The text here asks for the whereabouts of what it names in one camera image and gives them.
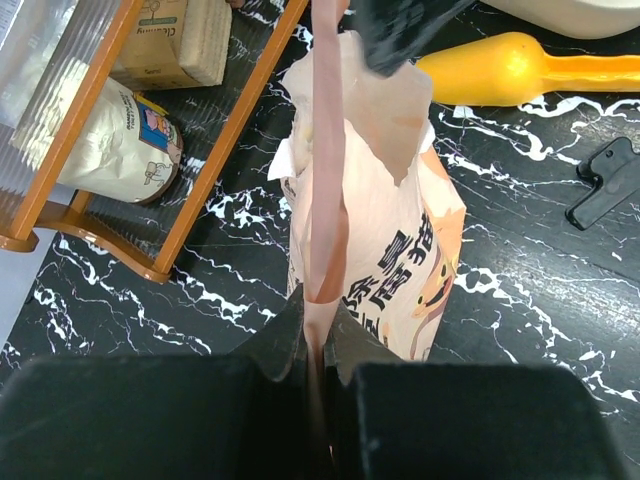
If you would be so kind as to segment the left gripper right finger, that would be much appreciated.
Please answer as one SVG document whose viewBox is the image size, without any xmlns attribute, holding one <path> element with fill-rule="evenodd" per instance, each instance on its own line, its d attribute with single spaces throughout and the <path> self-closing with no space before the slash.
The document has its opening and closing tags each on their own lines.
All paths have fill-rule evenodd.
<svg viewBox="0 0 640 480">
<path fill-rule="evenodd" d="M 624 479 L 584 384 L 547 365 L 400 359 L 340 307 L 325 350 L 341 479 Z"/>
</svg>

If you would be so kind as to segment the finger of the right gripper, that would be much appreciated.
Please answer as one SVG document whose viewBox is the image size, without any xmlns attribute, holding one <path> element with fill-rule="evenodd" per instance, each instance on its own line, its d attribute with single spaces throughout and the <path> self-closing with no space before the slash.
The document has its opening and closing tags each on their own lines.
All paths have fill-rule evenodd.
<svg viewBox="0 0 640 480">
<path fill-rule="evenodd" d="M 392 76 L 472 0 L 352 1 L 354 27 L 361 37 L 365 65 Z"/>
</svg>

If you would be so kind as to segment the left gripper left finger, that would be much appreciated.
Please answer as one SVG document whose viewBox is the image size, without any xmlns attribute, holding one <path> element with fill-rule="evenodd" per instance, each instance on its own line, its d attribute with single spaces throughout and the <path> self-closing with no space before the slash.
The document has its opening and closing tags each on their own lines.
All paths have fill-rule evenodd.
<svg viewBox="0 0 640 480">
<path fill-rule="evenodd" d="M 303 296 L 224 355 L 43 356 L 1 396 L 5 479 L 299 479 Z"/>
</svg>

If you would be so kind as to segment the yellow plastic litter scoop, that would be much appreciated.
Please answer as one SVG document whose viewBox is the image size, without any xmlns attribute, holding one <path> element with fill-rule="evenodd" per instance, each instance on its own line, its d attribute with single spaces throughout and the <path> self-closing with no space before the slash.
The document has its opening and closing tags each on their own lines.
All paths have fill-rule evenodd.
<svg viewBox="0 0 640 480">
<path fill-rule="evenodd" d="M 426 55 L 416 67 L 447 105 L 513 107 L 556 91 L 637 92 L 639 57 L 553 56 L 534 37 L 509 32 Z"/>
</svg>

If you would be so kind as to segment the pink cat litter bag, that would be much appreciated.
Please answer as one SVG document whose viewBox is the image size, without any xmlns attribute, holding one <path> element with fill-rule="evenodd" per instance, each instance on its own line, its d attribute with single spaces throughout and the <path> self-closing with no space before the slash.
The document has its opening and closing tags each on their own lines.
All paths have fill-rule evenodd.
<svg viewBox="0 0 640 480">
<path fill-rule="evenodd" d="M 311 5 L 313 46 L 286 73 L 291 135 L 271 164 L 292 210 L 289 280 L 304 288 L 304 332 L 333 365 L 354 351 L 337 314 L 404 360 L 430 352 L 456 276 L 465 206 L 441 165 L 431 78 L 404 62 L 365 64 L 340 31 L 340 1 Z"/>
</svg>

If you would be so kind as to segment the black bag clip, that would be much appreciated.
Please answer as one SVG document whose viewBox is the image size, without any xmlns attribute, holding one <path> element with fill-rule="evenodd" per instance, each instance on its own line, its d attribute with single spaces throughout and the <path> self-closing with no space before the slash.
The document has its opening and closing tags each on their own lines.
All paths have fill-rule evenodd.
<svg viewBox="0 0 640 480">
<path fill-rule="evenodd" d="M 639 190 L 639 154 L 631 140 L 618 137 L 576 168 L 591 190 L 565 211 L 565 217 L 581 231 Z"/>
</svg>

